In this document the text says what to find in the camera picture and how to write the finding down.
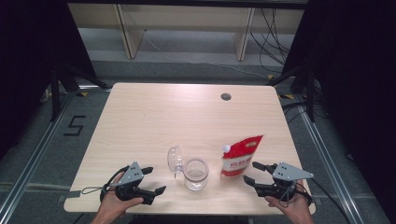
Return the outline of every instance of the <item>hand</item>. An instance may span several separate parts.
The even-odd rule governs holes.
[[[304,191],[303,180],[298,180],[296,188],[299,191]],[[265,200],[268,202],[268,206],[277,207],[290,221],[294,224],[311,224],[314,223],[311,213],[308,209],[308,203],[306,198],[298,193],[294,194],[294,197],[289,201],[289,206],[286,207],[286,203],[279,203],[279,199],[266,196]]]
[[[119,182],[123,173],[114,178],[113,183]],[[143,202],[143,198],[134,198],[129,201],[121,201],[114,192],[115,187],[111,187],[100,204],[99,210],[96,213],[92,224],[107,224],[112,223],[118,217],[125,214],[130,207],[136,206]]]

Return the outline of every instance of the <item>glass cup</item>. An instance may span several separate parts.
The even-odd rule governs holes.
[[[209,167],[203,160],[194,158],[185,163],[183,174],[186,187],[193,191],[199,191],[207,185]]]

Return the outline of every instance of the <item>light wood tabletop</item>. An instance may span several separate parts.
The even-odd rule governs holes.
[[[231,99],[221,98],[228,93]],[[120,168],[137,161],[153,167],[139,188],[166,186],[152,205],[141,204],[128,212],[184,215],[275,215],[241,175],[224,177],[223,145],[264,135],[252,161],[284,161],[301,168],[288,124],[273,87],[202,84],[117,83],[114,85],[93,133],[72,190],[101,187]],[[209,167],[208,184],[194,192],[184,186],[184,176],[168,168],[167,152],[179,146],[183,161],[198,157]],[[263,184],[272,177],[249,165],[244,175]],[[68,198],[68,212],[96,212],[100,191]],[[311,204],[311,213],[315,212]]]

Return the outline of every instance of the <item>transparent container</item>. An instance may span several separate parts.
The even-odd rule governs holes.
[[[172,173],[184,175],[184,185],[192,191],[199,191],[206,187],[209,167],[199,158],[193,158],[183,164],[179,147],[171,147],[168,151],[168,166]]]

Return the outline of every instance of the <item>red pouch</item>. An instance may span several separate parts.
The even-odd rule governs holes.
[[[222,157],[223,167],[221,174],[225,176],[240,175],[250,164],[254,152],[259,146],[263,135],[249,137],[231,147],[224,146],[224,155]]]

